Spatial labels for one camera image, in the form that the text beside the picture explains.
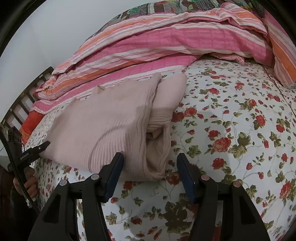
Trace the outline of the person's left hand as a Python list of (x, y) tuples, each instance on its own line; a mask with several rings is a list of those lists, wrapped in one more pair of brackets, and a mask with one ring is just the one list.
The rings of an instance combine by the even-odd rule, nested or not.
[[(38, 181), (35, 176), (35, 170), (31, 167), (27, 167), (24, 169), (25, 176), (27, 178), (26, 183), (24, 183), (24, 187), (26, 188), (28, 194), (30, 195), (31, 198), (37, 197), (39, 190), (38, 190)], [(23, 192), (20, 188), (19, 181), (15, 177), (13, 179), (13, 184), (16, 189), (16, 191), (23, 196)]]

